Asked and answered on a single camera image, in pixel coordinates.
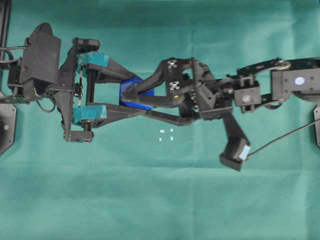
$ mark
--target wire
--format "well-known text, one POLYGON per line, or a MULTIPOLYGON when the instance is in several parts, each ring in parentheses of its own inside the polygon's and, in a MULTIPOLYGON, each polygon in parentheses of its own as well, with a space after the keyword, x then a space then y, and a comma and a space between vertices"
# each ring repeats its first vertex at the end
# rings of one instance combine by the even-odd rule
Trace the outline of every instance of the wire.
POLYGON ((313 121, 313 122, 310 122, 310 123, 308 123, 306 125, 303 125, 303 126, 297 128, 295 130, 292 130, 292 131, 290 131, 290 132, 288 132, 288 133, 286 133, 286 134, 284 134, 284 135, 282 135, 282 136, 280 136, 280 137, 268 142, 267 144, 263 145, 262 147, 258 148, 257 150, 253 151, 252 153, 248 154, 247 157, 249 158, 252 155, 257 154, 258 152, 262 151, 263 149, 265 149, 266 147, 270 146, 271 144, 274 144, 275 142, 277 142, 277 141, 279 141, 279 140, 281 140, 281 139, 283 139, 283 138, 285 138, 285 137, 287 137, 287 136, 289 136, 291 134, 294 134, 294 133, 298 132, 299 130, 302 130, 302 129, 305 129, 307 127, 310 127, 310 126, 316 124, 318 121, 320 121, 320 118, 315 120, 315 121, 313 121))
POLYGON ((17 50, 17 49, 27 49, 27 46, 8 46, 8 47, 0 47, 0 50, 6 49, 6 50, 17 50))
POLYGON ((42 111, 44 111, 45 113, 48 113, 48 114, 52 113, 56 108, 56 103, 55 102, 53 102, 53 108, 50 109, 50 110, 43 108, 38 100, 36 101, 36 103, 38 104, 38 106, 41 108, 42 111))
POLYGON ((10 50, 17 50, 17 49, 27 49, 26 46, 10 46, 10 47, 0 47, 0 52, 5 52, 8 55, 9 60, 0 60, 0 64, 11 64, 17 62, 19 59, 14 59, 13 54, 10 50))

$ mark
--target green cloth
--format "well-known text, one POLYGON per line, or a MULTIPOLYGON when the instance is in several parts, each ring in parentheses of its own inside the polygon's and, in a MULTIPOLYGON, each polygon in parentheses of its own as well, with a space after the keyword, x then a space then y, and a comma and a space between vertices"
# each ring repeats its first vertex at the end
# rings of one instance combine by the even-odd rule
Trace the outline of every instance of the green cloth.
MULTIPOLYGON (((142 78, 169 57, 194 56, 223 77, 276 57, 320 56, 318 0, 13 0, 7 45, 43 22, 62 40, 60 64, 74 37, 98 39, 101 53, 142 78)), ((269 75, 259 80, 268 93, 269 75)), ((6 75, 2 90, 10 94, 6 75)), ((95 92, 96 102, 118 102, 117 84, 95 92)), ((311 122, 314 107, 292 96, 277 110, 234 116, 255 150, 311 122)), ((57 111, 17 109, 15 144, 0 157, 1 240, 320 238, 314 127, 236 172, 219 162, 221 120, 177 127, 138 116, 81 144, 64 142, 57 111)))

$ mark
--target metal frame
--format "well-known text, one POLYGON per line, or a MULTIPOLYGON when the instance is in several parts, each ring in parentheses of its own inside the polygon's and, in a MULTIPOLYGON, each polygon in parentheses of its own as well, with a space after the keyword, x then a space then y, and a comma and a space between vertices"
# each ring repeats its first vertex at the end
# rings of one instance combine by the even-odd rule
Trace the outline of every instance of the metal frame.
MULTIPOLYGON (((6 46, 9 27, 11 0, 0 0, 0 47, 6 46)), ((0 52, 0 60, 4 60, 4 52, 0 52)), ((0 106, 0 155, 3 154, 15 142, 17 109, 13 104, 0 106)))

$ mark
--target blue led light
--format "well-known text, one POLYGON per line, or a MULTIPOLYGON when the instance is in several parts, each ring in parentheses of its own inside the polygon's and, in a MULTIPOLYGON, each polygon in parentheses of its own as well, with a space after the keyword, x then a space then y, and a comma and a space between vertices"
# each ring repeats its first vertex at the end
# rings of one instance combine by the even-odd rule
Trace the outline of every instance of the blue led light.
POLYGON ((294 84, 295 85, 303 85, 305 84, 306 79, 302 76, 298 76, 295 80, 294 80, 294 84))

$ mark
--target blue plastic part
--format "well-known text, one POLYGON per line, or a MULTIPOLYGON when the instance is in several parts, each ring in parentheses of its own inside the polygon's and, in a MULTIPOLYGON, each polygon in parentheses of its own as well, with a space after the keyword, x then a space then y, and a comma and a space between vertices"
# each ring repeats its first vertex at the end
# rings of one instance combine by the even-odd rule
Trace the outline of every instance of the blue plastic part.
MULTIPOLYGON (((131 88, 134 84, 138 84, 143 82, 144 80, 142 80, 141 78, 138 77, 134 77, 131 78, 127 81, 123 81, 120 83, 120 95, 119 95, 119 104, 120 105, 125 105, 128 107, 132 107, 132 108, 137 108, 137 109, 143 109, 143 110, 151 110, 154 107, 153 106, 149 106, 149 105, 145 105, 145 104, 140 104, 140 103, 135 103, 135 102, 128 102, 128 101, 122 101, 121 99, 121 95, 123 92, 125 92, 127 89, 131 88)), ((145 91, 141 94, 139 94, 140 96, 154 96, 155 95, 155 89, 150 89, 148 91, 145 91)))
POLYGON ((106 105, 89 105, 73 108, 73 124, 77 124, 81 120, 106 119, 106 105))
POLYGON ((109 62, 109 56, 97 52, 97 51, 91 51, 91 52, 86 52, 79 54, 78 56, 78 67, 77 67, 77 72, 80 72, 81 65, 86 65, 86 64, 95 64, 103 67, 107 67, 109 62))

